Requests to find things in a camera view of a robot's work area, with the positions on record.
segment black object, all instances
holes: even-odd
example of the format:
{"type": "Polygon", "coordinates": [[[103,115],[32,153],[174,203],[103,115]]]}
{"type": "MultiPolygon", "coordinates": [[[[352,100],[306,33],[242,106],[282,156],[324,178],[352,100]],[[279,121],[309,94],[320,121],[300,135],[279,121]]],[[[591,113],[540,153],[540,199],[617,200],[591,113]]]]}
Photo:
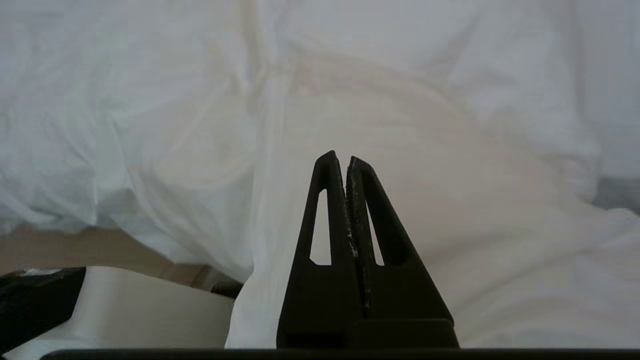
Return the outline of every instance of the black object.
{"type": "Polygon", "coordinates": [[[458,348],[453,318],[369,164],[351,158],[346,197],[331,151],[314,167],[278,326],[278,348],[458,348]],[[326,189],[331,265],[310,260],[326,189]],[[373,252],[367,207],[385,265],[373,252]]]}
{"type": "Polygon", "coordinates": [[[371,166],[351,158],[346,196],[333,151],[314,167],[277,350],[66,350],[43,360],[639,359],[637,350],[460,349],[453,319],[371,166]],[[310,260],[327,191],[331,265],[310,260]],[[367,208],[385,265],[373,253],[367,208]]]}
{"type": "Polygon", "coordinates": [[[67,321],[86,268],[48,275],[15,272],[0,277],[0,354],[67,321]]]}

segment white bedsheet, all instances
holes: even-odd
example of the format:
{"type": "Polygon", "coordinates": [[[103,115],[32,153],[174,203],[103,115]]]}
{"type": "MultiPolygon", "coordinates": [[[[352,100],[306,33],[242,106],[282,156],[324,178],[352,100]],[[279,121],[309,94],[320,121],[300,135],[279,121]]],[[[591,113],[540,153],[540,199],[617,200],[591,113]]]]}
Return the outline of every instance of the white bedsheet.
{"type": "Polygon", "coordinates": [[[247,280],[228,345],[270,347],[336,149],[375,167],[463,345],[635,345],[637,218],[579,200],[600,148],[549,4],[5,1],[1,225],[210,263],[247,280]]]}

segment wrinkled white sheet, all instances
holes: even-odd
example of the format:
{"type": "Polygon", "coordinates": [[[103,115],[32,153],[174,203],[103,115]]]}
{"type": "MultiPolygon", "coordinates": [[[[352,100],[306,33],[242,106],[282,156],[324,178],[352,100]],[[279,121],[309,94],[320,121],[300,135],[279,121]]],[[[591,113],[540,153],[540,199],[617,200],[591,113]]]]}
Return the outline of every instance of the wrinkled white sheet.
{"type": "Polygon", "coordinates": [[[637,220],[578,200],[600,151],[541,4],[3,2],[0,219],[247,279],[228,345],[269,347],[336,149],[375,167],[463,345],[630,346],[637,220]]]}

